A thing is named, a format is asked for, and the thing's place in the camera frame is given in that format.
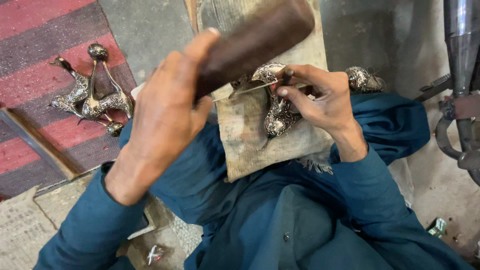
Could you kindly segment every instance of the red and gray rug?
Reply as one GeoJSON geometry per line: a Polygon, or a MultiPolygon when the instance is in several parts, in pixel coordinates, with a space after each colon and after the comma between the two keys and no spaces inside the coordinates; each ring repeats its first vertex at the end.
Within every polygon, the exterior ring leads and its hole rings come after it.
{"type": "MultiPolygon", "coordinates": [[[[116,158],[118,139],[105,134],[104,126],[88,121],[77,126],[76,116],[45,106],[74,85],[64,69],[49,62],[60,54],[90,75],[93,60],[86,49],[95,41],[108,49],[107,66],[116,82],[128,93],[135,88],[100,5],[95,0],[0,0],[0,22],[0,106],[14,108],[80,171],[116,158]]],[[[111,90],[104,75],[100,69],[100,92],[111,90]]],[[[0,121],[0,194],[15,196],[62,180],[0,121]]]]}

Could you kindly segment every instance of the blue shirt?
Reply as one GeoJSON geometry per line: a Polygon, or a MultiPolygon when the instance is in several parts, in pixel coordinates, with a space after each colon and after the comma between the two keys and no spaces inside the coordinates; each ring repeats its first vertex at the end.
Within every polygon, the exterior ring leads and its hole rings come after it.
{"type": "MultiPolygon", "coordinates": [[[[218,127],[206,125],[150,189],[177,216],[204,228],[185,269],[472,269],[424,230],[386,166],[430,138],[423,106],[366,96],[352,97],[352,106],[368,155],[339,162],[334,145],[333,175],[287,161],[225,183],[218,127]]],[[[122,146],[131,128],[122,132],[122,146]]],[[[145,201],[116,203],[103,186],[110,166],[97,172],[35,269],[133,269],[115,252],[145,201]]]]}

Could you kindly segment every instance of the metal bar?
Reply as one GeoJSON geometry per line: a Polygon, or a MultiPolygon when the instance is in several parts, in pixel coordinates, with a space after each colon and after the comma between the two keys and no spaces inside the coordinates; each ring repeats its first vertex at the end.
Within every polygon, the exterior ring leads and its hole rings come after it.
{"type": "Polygon", "coordinates": [[[80,175],[78,170],[68,159],[47,141],[31,124],[21,118],[9,108],[0,109],[2,119],[20,138],[50,166],[57,170],[65,179],[71,181],[80,175]]]}

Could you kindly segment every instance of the man's right hand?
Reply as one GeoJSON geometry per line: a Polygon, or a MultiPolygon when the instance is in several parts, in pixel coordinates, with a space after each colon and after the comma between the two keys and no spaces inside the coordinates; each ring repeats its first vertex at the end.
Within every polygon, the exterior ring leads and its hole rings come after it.
{"type": "Polygon", "coordinates": [[[306,120],[332,136],[342,161],[363,159],[368,145],[360,125],[353,118],[347,74],[327,72],[311,65],[288,65],[277,76],[281,77],[286,69],[295,72],[291,84],[309,87],[302,92],[293,86],[281,86],[276,93],[291,100],[306,120]]]}

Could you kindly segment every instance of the metal figurine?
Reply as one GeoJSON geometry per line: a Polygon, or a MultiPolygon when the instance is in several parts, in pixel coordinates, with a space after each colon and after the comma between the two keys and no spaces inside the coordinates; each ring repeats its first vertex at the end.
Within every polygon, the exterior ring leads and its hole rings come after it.
{"type": "Polygon", "coordinates": [[[285,64],[277,62],[267,63],[259,66],[255,70],[253,75],[243,75],[242,77],[240,77],[240,79],[230,83],[233,91],[228,97],[228,99],[231,99],[235,95],[237,90],[240,88],[240,86],[244,84],[251,83],[253,81],[263,81],[266,84],[274,82],[276,80],[275,73],[282,70],[282,68],[284,68],[285,66],[285,64]]]}
{"type": "Polygon", "coordinates": [[[60,55],[55,58],[54,62],[50,62],[52,66],[61,66],[67,70],[75,79],[73,90],[67,95],[58,95],[52,99],[51,106],[66,112],[71,112],[76,116],[83,118],[76,105],[87,97],[88,78],[76,72],[70,63],[63,59],[60,55]]]}
{"type": "MultiPolygon", "coordinates": [[[[271,83],[276,80],[275,74],[285,66],[286,65],[282,63],[275,62],[260,66],[255,73],[253,73],[252,81],[261,80],[266,84],[271,83]]],[[[270,110],[264,121],[264,131],[267,135],[267,142],[265,142],[262,150],[267,148],[273,138],[282,135],[302,118],[300,113],[293,113],[290,111],[290,106],[292,104],[290,100],[272,95],[272,91],[268,86],[265,87],[265,90],[270,97],[270,110]]]]}
{"type": "Polygon", "coordinates": [[[273,138],[282,135],[300,118],[302,118],[300,113],[292,113],[290,111],[290,106],[292,104],[290,100],[285,100],[282,97],[272,95],[270,88],[268,87],[265,87],[265,90],[270,95],[271,106],[264,121],[264,131],[267,135],[267,142],[262,147],[262,150],[267,148],[273,138]]]}
{"type": "Polygon", "coordinates": [[[132,101],[123,92],[123,90],[115,82],[115,80],[113,80],[110,72],[108,71],[107,64],[105,63],[105,61],[108,58],[107,49],[98,43],[94,43],[88,46],[87,51],[90,57],[92,57],[92,59],[94,60],[94,66],[93,66],[92,76],[90,77],[90,80],[88,82],[87,98],[85,100],[85,103],[82,109],[82,114],[84,115],[84,117],[89,119],[94,119],[102,115],[104,111],[108,109],[120,109],[127,114],[127,117],[129,119],[132,118],[132,113],[133,113],[132,101]],[[96,64],[98,63],[98,61],[101,61],[103,63],[103,66],[105,68],[105,71],[107,72],[110,82],[112,83],[113,87],[116,90],[116,92],[107,94],[101,99],[96,99],[93,93],[93,90],[94,90],[93,84],[94,84],[95,74],[96,74],[96,64]]]}
{"type": "Polygon", "coordinates": [[[109,124],[105,124],[104,122],[99,121],[97,119],[86,119],[86,120],[96,122],[96,123],[99,123],[99,124],[102,124],[102,125],[106,126],[107,127],[107,134],[112,136],[112,137],[120,136],[120,132],[123,129],[123,125],[121,123],[112,121],[111,119],[110,119],[109,124]]]}
{"type": "Polygon", "coordinates": [[[370,94],[383,92],[385,82],[376,75],[370,74],[361,67],[351,67],[345,71],[348,75],[348,85],[350,93],[370,94]]]}

